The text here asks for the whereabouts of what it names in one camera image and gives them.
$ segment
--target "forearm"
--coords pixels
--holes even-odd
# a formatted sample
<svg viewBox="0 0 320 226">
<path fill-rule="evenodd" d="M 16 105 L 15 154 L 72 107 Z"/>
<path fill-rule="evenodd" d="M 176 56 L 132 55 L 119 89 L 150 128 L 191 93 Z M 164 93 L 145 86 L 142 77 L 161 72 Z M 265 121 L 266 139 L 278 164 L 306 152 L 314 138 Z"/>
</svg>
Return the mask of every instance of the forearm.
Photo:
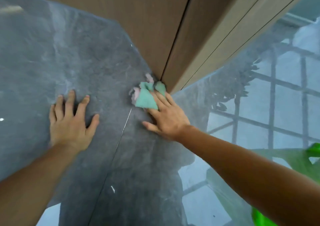
<svg viewBox="0 0 320 226">
<path fill-rule="evenodd" d="M 0 183 L 0 225 L 35 225 L 76 152 L 56 145 Z"/>
<path fill-rule="evenodd" d="M 186 126 L 176 140 L 204 159 L 235 192 L 277 223 L 306 224 L 306 219 L 315 222 L 320 187 L 307 177 L 192 126 Z"/>
</svg>

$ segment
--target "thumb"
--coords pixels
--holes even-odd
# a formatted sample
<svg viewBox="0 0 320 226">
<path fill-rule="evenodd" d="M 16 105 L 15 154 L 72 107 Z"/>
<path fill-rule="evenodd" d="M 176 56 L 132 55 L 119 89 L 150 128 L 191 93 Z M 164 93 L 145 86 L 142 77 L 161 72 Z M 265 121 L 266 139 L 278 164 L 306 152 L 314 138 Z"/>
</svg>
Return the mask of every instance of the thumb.
<svg viewBox="0 0 320 226">
<path fill-rule="evenodd" d="M 146 129 L 149 130 L 149 131 L 153 131 L 153 132 L 158 133 L 158 134 L 161 133 L 161 131 L 159 130 L 159 128 L 158 128 L 156 125 L 151 124 L 150 122 L 142 122 L 142 124 L 143 124 L 143 125 L 146 127 Z"/>
<path fill-rule="evenodd" d="M 92 118 L 90 126 L 86 130 L 86 135 L 93 137 L 98 125 L 99 125 L 99 114 L 95 114 L 94 117 Z"/>
</svg>

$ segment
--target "glossy tile floor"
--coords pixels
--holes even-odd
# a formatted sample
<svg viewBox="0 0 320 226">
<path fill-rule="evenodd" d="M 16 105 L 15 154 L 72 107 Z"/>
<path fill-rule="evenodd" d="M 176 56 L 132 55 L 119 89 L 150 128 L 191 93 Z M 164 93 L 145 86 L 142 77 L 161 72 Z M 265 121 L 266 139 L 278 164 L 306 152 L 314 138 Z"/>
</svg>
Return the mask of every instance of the glossy tile floor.
<svg viewBox="0 0 320 226">
<path fill-rule="evenodd" d="M 101 115 L 38 225 L 253 225 L 250 205 L 208 164 L 141 126 L 149 117 L 128 92 L 150 70 L 117 23 L 42 0 L 0 8 L 0 179 L 46 151 L 58 94 L 88 93 L 86 119 Z M 319 33 L 277 22 L 174 99 L 202 131 L 295 169 L 320 141 Z"/>
</svg>

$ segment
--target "hand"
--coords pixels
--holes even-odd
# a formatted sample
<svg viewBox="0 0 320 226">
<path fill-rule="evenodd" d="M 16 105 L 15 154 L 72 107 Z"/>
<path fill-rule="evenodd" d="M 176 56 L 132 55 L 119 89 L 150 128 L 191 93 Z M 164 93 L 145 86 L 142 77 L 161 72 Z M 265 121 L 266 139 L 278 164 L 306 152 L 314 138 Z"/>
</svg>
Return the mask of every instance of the hand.
<svg viewBox="0 0 320 226">
<path fill-rule="evenodd" d="M 148 109 L 148 112 L 155 118 L 157 124 L 142 122 L 149 130 L 158 133 L 159 135 L 176 140 L 180 131 L 190 125 L 188 117 L 183 110 L 173 101 L 170 94 L 166 93 L 165 99 L 159 92 L 151 93 L 159 107 L 159 111 Z"/>
<path fill-rule="evenodd" d="M 50 136 L 51 144 L 70 146 L 78 153 L 86 150 L 89 146 L 97 126 L 99 125 L 99 115 L 96 114 L 92 118 L 90 126 L 85 127 L 85 109 L 90 101 L 89 95 L 78 105 L 76 115 L 73 115 L 73 105 L 75 92 L 71 90 L 68 94 L 68 100 L 63 112 L 63 96 L 59 95 L 57 103 L 50 107 Z"/>
</svg>

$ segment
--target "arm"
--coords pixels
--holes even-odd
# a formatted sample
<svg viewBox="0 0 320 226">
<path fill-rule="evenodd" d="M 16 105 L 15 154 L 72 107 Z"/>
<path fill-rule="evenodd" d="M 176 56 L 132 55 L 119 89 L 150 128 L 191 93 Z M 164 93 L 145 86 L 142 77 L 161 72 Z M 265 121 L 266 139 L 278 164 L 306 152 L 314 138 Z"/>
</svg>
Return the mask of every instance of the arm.
<svg viewBox="0 0 320 226">
<path fill-rule="evenodd" d="M 74 91 L 70 91 L 63 111 L 63 97 L 50 108 L 50 135 L 52 147 L 29 166 L 0 182 L 0 225 L 36 225 L 63 172 L 76 155 L 85 150 L 99 124 L 95 115 L 85 127 L 86 96 L 73 115 Z"/>
<path fill-rule="evenodd" d="M 249 204 L 278 225 L 319 223 L 320 186 L 306 176 L 190 126 L 171 96 L 153 94 L 159 111 L 148 130 L 182 143 L 204 159 Z"/>
</svg>

